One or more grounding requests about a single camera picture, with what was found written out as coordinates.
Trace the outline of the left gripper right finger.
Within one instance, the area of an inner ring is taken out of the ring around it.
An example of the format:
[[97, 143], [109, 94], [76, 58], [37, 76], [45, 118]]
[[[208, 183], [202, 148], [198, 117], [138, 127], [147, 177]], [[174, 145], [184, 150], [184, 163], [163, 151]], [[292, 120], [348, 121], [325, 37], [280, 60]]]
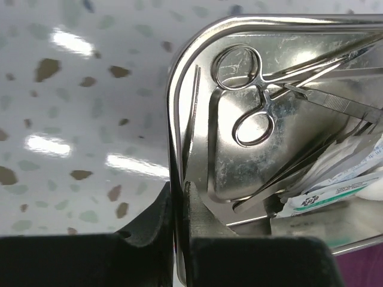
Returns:
[[343, 286], [329, 248], [314, 237], [240, 236], [184, 189], [187, 286]]

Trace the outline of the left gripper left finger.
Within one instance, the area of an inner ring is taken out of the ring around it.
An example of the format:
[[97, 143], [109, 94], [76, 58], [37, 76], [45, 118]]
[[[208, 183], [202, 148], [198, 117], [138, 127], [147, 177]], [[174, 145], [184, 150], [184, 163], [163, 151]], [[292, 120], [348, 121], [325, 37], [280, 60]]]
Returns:
[[1, 237], [1, 286], [172, 286], [170, 184], [114, 233]]

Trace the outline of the silver straight tweezers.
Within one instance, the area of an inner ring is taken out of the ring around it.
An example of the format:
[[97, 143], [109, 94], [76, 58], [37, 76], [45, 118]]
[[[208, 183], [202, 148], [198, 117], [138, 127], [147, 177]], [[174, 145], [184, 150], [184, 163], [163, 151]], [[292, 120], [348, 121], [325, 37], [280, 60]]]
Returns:
[[[356, 149], [350, 155], [339, 160], [336, 164], [334, 164], [332, 167], [326, 170], [320, 178], [318, 178], [312, 184], [308, 185], [301, 192], [288, 192], [286, 190], [291, 184], [294, 184], [295, 182], [299, 181], [308, 172], [308, 170], [313, 166], [318, 157], [331, 144], [339, 144], [351, 136], [359, 136], [360, 140]], [[356, 126], [355, 129], [351, 132], [336, 138], [333, 142], [329, 143], [328, 145], [322, 146], [321, 148], [317, 149], [315, 152], [310, 154], [308, 157], [306, 157], [304, 160], [300, 161], [298, 164], [287, 169], [284, 173], [277, 176], [273, 181], [268, 183], [265, 187], [263, 187], [260, 191], [256, 192], [255, 195], [251, 196], [249, 199], [234, 205], [233, 210], [236, 213], [245, 212], [253, 208], [257, 203], [260, 203], [261, 201], [267, 199], [268, 197], [276, 194], [279, 191], [282, 192], [282, 195], [287, 198], [310, 191], [314, 186], [324, 182], [329, 177], [329, 174], [332, 172], [332, 170], [335, 169], [342, 162], [351, 158], [353, 155], [358, 154], [361, 151], [366, 151], [368, 148], [374, 148], [377, 141], [379, 141], [380, 139], [382, 139], [382, 132], [376, 132], [374, 131], [374, 129], [369, 130], [367, 126]]]

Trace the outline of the green white packet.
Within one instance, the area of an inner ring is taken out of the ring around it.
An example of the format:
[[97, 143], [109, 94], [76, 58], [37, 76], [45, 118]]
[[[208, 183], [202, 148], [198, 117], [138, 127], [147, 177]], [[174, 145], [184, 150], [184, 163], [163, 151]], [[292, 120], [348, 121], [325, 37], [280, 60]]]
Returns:
[[382, 171], [369, 173], [316, 191], [289, 198], [276, 218], [288, 218], [328, 206], [353, 196], [382, 179]]

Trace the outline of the purple cloth mat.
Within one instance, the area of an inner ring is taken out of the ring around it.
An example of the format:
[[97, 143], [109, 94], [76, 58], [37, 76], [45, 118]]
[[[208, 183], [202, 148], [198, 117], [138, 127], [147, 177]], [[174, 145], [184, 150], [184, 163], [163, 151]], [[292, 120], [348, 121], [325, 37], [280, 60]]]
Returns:
[[332, 250], [345, 286], [382, 287], [382, 243]]

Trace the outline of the white gauze pad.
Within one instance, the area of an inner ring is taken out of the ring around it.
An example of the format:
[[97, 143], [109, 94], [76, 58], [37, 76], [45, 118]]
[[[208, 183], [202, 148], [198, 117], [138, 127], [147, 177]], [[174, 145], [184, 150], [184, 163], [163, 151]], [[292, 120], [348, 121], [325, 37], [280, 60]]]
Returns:
[[383, 201], [383, 179], [380, 179], [356, 194], [357, 197], [365, 200]]
[[315, 182], [322, 174], [342, 158], [350, 155], [359, 143], [359, 136], [351, 136], [341, 143], [331, 144], [316, 160], [308, 172], [297, 182], [291, 184], [286, 190], [298, 193], [308, 185]]

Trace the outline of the stainless steel tray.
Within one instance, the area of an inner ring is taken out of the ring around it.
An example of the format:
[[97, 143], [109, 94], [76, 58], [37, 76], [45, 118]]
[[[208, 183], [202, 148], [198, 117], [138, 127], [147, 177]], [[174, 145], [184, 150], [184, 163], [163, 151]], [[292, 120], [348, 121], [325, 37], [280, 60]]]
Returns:
[[382, 243], [382, 203], [356, 194], [276, 218], [289, 198], [328, 187], [324, 182], [289, 198], [279, 191], [242, 213], [233, 210], [356, 126], [382, 132], [382, 120], [372, 124], [307, 102], [284, 84], [382, 110], [382, 16], [229, 16], [180, 50], [166, 95], [177, 275], [185, 286], [186, 182], [240, 236], [314, 237], [332, 255]]

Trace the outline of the white blue sterile pouch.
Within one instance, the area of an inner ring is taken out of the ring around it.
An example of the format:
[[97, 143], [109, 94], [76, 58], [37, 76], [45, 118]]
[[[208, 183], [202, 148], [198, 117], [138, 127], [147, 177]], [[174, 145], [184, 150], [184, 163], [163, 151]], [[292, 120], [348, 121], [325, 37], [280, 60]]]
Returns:
[[376, 166], [382, 161], [382, 139], [377, 141], [374, 148], [361, 151], [338, 165], [324, 181], [325, 185], [353, 179]]

